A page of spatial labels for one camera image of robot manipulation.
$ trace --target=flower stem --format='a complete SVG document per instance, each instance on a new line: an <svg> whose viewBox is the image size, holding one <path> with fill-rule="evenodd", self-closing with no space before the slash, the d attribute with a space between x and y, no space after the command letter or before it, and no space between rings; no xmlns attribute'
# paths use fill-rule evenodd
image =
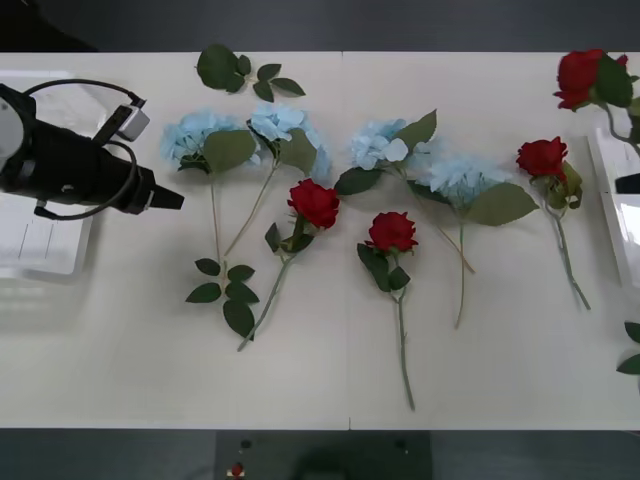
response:
<svg viewBox="0 0 640 480"><path fill-rule="evenodd" d="M560 233L560 251L562 251L562 256L564 257L564 266L565 266L565 269L567 270L567 276L569 277L569 282L571 282L571 285L573 286L573 288L576 290L576 292L578 292L578 295L580 296L580 300L582 300L582 303L584 304L585 308L587 310L591 310L591 305L589 305L587 298L584 296L584 293L582 293L582 289L580 288L580 285L578 285L578 282L573 277L573 269L571 268L571 260L569 258L569 245L567 244L567 238L564 234L564 228L562 227L562 217L556 214L555 212L549 211L548 208L547 208L547 211L555 220L556 226L558 227L558 232Z"/></svg>
<svg viewBox="0 0 640 480"><path fill-rule="evenodd" d="M277 168L278 168L277 165L274 163L273 167L271 168L271 172L269 172L269 175L267 176L267 179L264 182L264 185L262 185L262 189L260 190L260 193L258 194L258 198L256 199L256 203L253 205L253 209L251 210L251 213L249 214L249 217L247 218L247 221L244 222L244 225L242 225L242 228L237 233L236 237L233 239L233 242L231 242L231 245L229 245L229 248L227 248L227 251L224 252L224 256L225 257L231 253L231 250L233 250L233 247L236 246L236 243L238 243L238 241L240 240L240 237L242 237L242 235L244 234L245 230L249 227L249 224L251 223L251 220L253 220L253 217L255 216L256 212L258 211L258 207L260 206L260 200L262 200L264 192L267 189L267 185L269 185L269 182L273 178L273 174L276 173L276 169Z"/></svg>
<svg viewBox="0 0 640 480"><path fill-rule="evenodd" d="M460 222L460 255L461 258L464 258L464 223ZM457 330L460 326L460 321L462 320L462 309L464 307L464 263L462 265L462 276L460 283L460 310L458 310L458 319L456 320L455 329Z"/></svg>
<svg viewBox="0 0 640 480"><path fill-rule="evenodd" d="M213 210L213 230L216 236L216 260L220 263L220 237L218 235L218 217L216 215L216 195L213 178L211 179L211 209Z"/></svg>
<svg viewBox="0 0 640 480"><path fill-rule="evenodd" d="M411 194L413 195L413 198L415 198L416 202L418 203L418 206L422 209L423 213L426 215L427 214L427 209L425 208L424 203L422 202L422 199L413 190L411 190ZM458 245L456 245L456 242L453 240L453 238L451 238L451 235L449 235L447 232L445 232L442 229L442 227L440 227L440 225L437 225L435 222L434 222L434 225L436 226L438 231L442 235L444 235L444 237L447 239L447 241L451 245L453 245L453 248L456 249L456 252L458 252L458 254L460 255L460 258L462 259L462 262L463 262L464 266L466 268L468 268L471 273L476 273L475 269L471 266L471 264L465 258L464 254L462 253L462 250L460 250Z"/></svg>
<svg viewBox="0 0 640 480"><path fill-rule="evenodd" d="M278 274L278 278L276 278L276 283L273 284L273 288L271 289L271 293L269 294L269 299L267 300L267 304L264 306L264 310L262 310L262 313L260 314L260 318L258 319L256 324L253 326L249 334L245 337L245 339L242 341L242 343L238 347L238 352L241 352L242 349L247 345L247 343L249 343L249 340L251 339L251 337L253 337L253 335L256 333L256 330L260 327L260 324L264 321L265 317L267 316L269 307L271 307L271 302L273 302L273 299L275 298L276 293L278 293L278 287L280 286L280 283L284 279L284 274L287 271L287 267L289 266L289 264L294 258L296 258L296 256L292 255L282 263L282 267L280 268L280 273Z"/></svg>
<svg viewBox="0 0 640 480"><path fill-rule="evenodd" d="M416 405L413 402L413 394L411 393L411 385L409 383L409 374L407 373L407 354L406 354L406 344L407 344L407 334L404 331L404 310L403 310L403 300L404 296L407 293L407 287L404 287L402 290L402 294L400 298L394 301L398 304L398 320L400 323L400 365L402 367L402 378L404 380L404 389L407 393L407 400L409 401L409 408L411 408L412 412L415 412Z"/></svg>

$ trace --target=rose stem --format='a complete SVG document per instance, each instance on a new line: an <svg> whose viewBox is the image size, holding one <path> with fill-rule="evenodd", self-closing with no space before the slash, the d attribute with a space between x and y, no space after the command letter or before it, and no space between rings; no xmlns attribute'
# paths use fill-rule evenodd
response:
<svg viewBox="0 0 640 480"><path fill-rule="evenodd" d="M460 255L464 258L464 223L460 221ZM462 265L462 281L460 282L460 310L458 310L458 319L456 320L455 329L457 330L462 320L462 308L464 307L464 263Z"/></svg>
<svg viewBox="0 0 640 480"><path fill-rule="evenodd" d="M415 403L413 403L413 394L411 393L411 385L409 384L409 374L407 373L407 355L405 345L407 343L407 334L404 331L404 311L402 301L404 300L404 296L407 293L407 287L402 289L402 295L400 298L396 300L393 298L393 301L398 304L398 320L400 323L400 365L402 366L402 378L404 379L404 389L407 392L407 400L409 401L409 408L411 408L412 412L416 411Z"/></svg>
<svg viewBox="0 0 640 480"><path fill-rule="evenodd" d="M262 185L262 189L260 190L260 193L258 194L258 198L256 199L256 203L253 205L253 209L251 210L251 213L249 214L249 217L247 218L247 221L244 222L244 225L242 225L242 228L240 229L240 231L237 233L237 235L233 239L233 242L231 242L231 245L229 245L229 248L227 248L227 251L224 252L224 256L225 257L231 253L231 250L233 250L233 247L236 246L236 243L238 243L238 241L240 240L240 237L242 237L242 235L244 234L245 230L249 227L249 224L251 223L251 220L253 220L253 217L255 216L256 212L258 211L258 207L260 206L260 200L262 200L262 196L264 195L264 192L267 189L267 185L269 185L269 182L273 178L273 174L276 173L276 169L277 168L278 168L278 166L274 162L273 166L271 167L271 172L269 172L269 175L267 176L267 179L265 180L264 185Z"/></svg>
<svg viewBox="0 0 640 480"><path fill-rule="evenodd" d="M555 212L552 212L549 209L549 207L547 207L547 212L549 212L549 214L555 220L556 226L558 227L558 233L560 233L560 251L562 252L562 256L564 257L564 266L565 266L565 270L567 271L567 276L569 277L569 281L571 282L571 285L576 290L576 292L578 292L578 295L580 296L580 300L582 300L582 303L584 304L585 308L587 310L591 310L591 305L589 305L589 302L587 301L587 297L584 296L584 293L582 293L582 289L580 288L580 285L578 285L578 282L573 277L573 269L571 268L571 260L569 259L569 244L567 243L567 237L565 236L564 228L562 227L562 215L558 215Z"/></svg>
<svg viewBox="0 0 640 480"><path fill-rule="evenodd" d="M220 263L220 240L218 236L218 217L216 215L216 196L213 178L211 178L211 208L213 209L213 230L216 236L216 260Z"/></svg>
<svg viewBox="0 0 640 480"><path fill-rule="evenodd" d="M271 289L271 294L269 294L269 299L267 300L267 304L264 306L264 310L262 310L262 313L260 314L260 318L258 319L256 324L253 326L249 334L245 337L245 339L242 341L242 343L238 347L238 352L241 352L242 349L247 345L247 343L249 343L249 340L251 339L251 337L253 337L253 334L256 333L256 330L260 327L260 324L262 323L264 318L267 316L267 312L269 311L271 302L273 301L274 297L276 296L276 293L278 292L278 287L280 286L280 283L284 279L284 274L287 271L287 267L289 266L289 264L294 258L296 258L296 256L292 255L289 258L287 258L282 264L282 267L280 268L280 273L278 274L278 278L276 279L276 283L273 284L273 288Z"/></svg>

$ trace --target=green leaf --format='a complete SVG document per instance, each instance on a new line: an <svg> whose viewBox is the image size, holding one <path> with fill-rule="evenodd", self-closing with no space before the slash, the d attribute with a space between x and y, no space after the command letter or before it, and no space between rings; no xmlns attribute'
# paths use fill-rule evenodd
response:
<svg viewBox="0 0 640 480"><path fill-rule="evenodd" d="M243 76L251 73L251 60L249 60L249 57L240 55L238 65L236 65L236 71Z"/></svg>
<svg viewBox="0 0 640 480"><path fill-rule="evenodd" d="M640 375L640 354L628 358L620 364L618 372L627 375Z"/></svg>
<svg viewBox="0 0 640 480"><path fill-rule="evenodd" d="M291 93L297 97L306 95L302 87L298 85L298 82L291 80L290 78L274 78L271 80L271 85L278 87L280 90L284 90L287 93Z"/></svg>
<svg viewBox="0 0 640 480"><path fill-rule="evenodd" d="M392 291L400 290L407 286L411 277L407 275L402 267L394 268L389 274L389 288Z"/></svg>
<svg viewBox="0 0 640 480"><path fill-rule="evenodd" d="M231 300L237 300L243 303L258 303L260 301L258 296L253 293L253 290L242 282L231 282L227 285L224 293Z"/></svg>
<svg viewBox="0 0 640 480"><path fill-rule="evenodd" d="M236 71L238 58L224 45L209 45L198 58L196 69L207 87L225 90L228 79Z"/></svg>
<svg viewBox="0 0 640 480"><path fill-rule="evenodd" d="M213 173L223 173L249 160L255 149L249 130L213 132L204 142L204 158Z"/></svg>
<svg viewBox="0 0 640 480"><path fill-rule="evenodd" d="M406 143L409 148L409 153L411 153L417 143L428 142L431 140L431 137L433 137L433 134L436 132L437 124L437 114L436 110L434 110L417 122L410 123L404 127L396 133L393 138L399 138Z"/></svg>
<svg viewBox="0 0 640 480"><path fill-rule="evenodd" d="M242 338L247 338L256 323L249 306L237 300L227 300L222 306L222 312L231 330Z"/></svg>
<svg viewBox="0 0 640 480"><path fill-rule="evenodd" d="M464 218L481 225L497 227L522 218L538 208L522 187L501 183L478 195Z"/></svg>
<svg viewBox="0 0 640 480"><path fill-rule="evenodd" d="M207 175L211 173L211 169L204 157L194 158L191 155L185 155L182 157L180 159L180 167L178 167L178 171L181 172L183 170L189 170L190 168L202 170Z"/></svg>
<svg viewBox="0 0 640 480"><path fill-rule="evenodd" d="M196 267L205 275L211 275L212 277L217 277L220 275L220 265L215 260L210 258L201 258L200 260L196 260Z"/></svg>
<svg viewBox="0 0 640 480"><path fill-rule="evenodd" d="M217 283L205 283L191 292L185 301L189 303L211 303L219 299L220 295L222 295L220 285Z"/></svg>
<svg viewBox="0 0 640 480"><path fill-rule="evenodd" d="M267 230L267 233L264 235L264 239L269 244L271 251L276 253L280 248L280 232L278 231L278 226L273 223Z"/></svg>
<svg viewBox="0 0 640 480"><path fill-rule="evenodd" d="M265 102L273 103L273 90L267 82L257 82L253 84L253 91Z"/></svg>
<svg viewBox="0 0 640 480"><path fill-rule="evenodd" d="M336 182L335 188L338 195L355 195L362 193L373 187L380 176L382 170L374 168L373 170L365 170L361 167L350 168Z"/></svg>
<svg viewBox="0 0 640 480"><path fill-rule="evenodd" d="M625 322L624 329L631 340L640 343L640 323Z"/></svg>
<svg viewBox="0 0 640 480"><path fill-rule="evenodd" d="M378 288L383 292L390 292L389 262L387 258L364 243L358 244L358 257L364 266L367 267L371 276L373 276Z"/></svg>
<svg viewBox="0 0 640 480"><path fill-rule="evenodd" d="M636 97L631 100L631 105L627 109L629 111L629 115L633 117L640 117L640 97Z"/></svg>
<svg viewBox="0 0 640 480"><path fill-rule="evenodd" d="M416 195L419 195L422 198L426 198L427 200L433 200L434 202L451 205L451 202L447 200L447 197L438 192L432 191L426 185L420 185L419 183L416 183L415 180L407 180L407 183L409 184L409 188L411 188L413 193L415 193Z"/></svg>
<svg viewBox="0 0 640 480"><path fill-rule="evenodd" d="M285 165L299 168L305 176L311 174L318 151L301 128L289 130L291 141L280 142L280 161Z"/></svg>
<svg viewBox="0 0 640 480"><path fill-rule="evenodd" d="M607 54L598 62L596 93L600 100L620 108L627 108L633 97L633 82L627 68Z"/></svg>
<svg viewBox="0 0 640 480"><path fill-rule="evenodd" d="M280 246L282 247L282 250L287 253L298 253L311 245L313 239L313 236L303 233L295 239L293 239L293 237L286 239Z"/></svg>
<svg viewBox="0 0 640 480"><path fill-rule="evenodd" d="M227 273L232 282L246 282L256 271L249 265L236 265Z"/></svg>
<svg viewBox="0 0 640 480"><path fill-rule="evenodd" d="M244 85L244 77L242 75L238 75L237 73L232 74L227 79L227 92L228 93L236 93L238 90L242 88Z"/></svg>
<svg viewBox="0 0 640 480"><path fill-rule="evenodd" d="M267 65L261 66L258 69L258 80L261 82L271 80L280 73L281 68L282 65L279 63L268 63Z"/></svg>

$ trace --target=white tray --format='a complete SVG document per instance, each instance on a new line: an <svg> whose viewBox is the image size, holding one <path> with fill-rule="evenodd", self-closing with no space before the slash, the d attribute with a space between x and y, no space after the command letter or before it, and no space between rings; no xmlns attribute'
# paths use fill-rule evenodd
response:
<svg viewBox="0 0 640 480"><path fill-rule="evenodd" d="M24 90L69 72L0 70L0 83ZM80 85L63 85L34 94L37 117L86 136L95 134L107 110ZM91 219L57 222L33 214L36 201L0 193L0 278L40 278L73 275L84 261ZM82 206L49 203L56 213L72 215Z"/></svg>

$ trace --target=robotic arm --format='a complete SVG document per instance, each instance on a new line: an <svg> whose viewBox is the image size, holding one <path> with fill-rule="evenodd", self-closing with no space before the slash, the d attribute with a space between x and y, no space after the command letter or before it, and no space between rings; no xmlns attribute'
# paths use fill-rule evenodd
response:
<svg viewBox="0 0 640 480"><path fill-rule="evenodd" d="M118 107L94 138L36 119L31 95L68 83L97 85L125 93L130 105ZM133 150L112 140L135 140L149 123L144 100L117 85L94 80L55 80L18 92L0 84L0 190L38 200L34 213L52 220L79 220L113 207L139 214L149 207L179 210L184 197L156 185L153 172L137 164ZM107 144L124 149L127 162ZM79 215L61 216L46 209L48 201L96 206Z"/></svg>

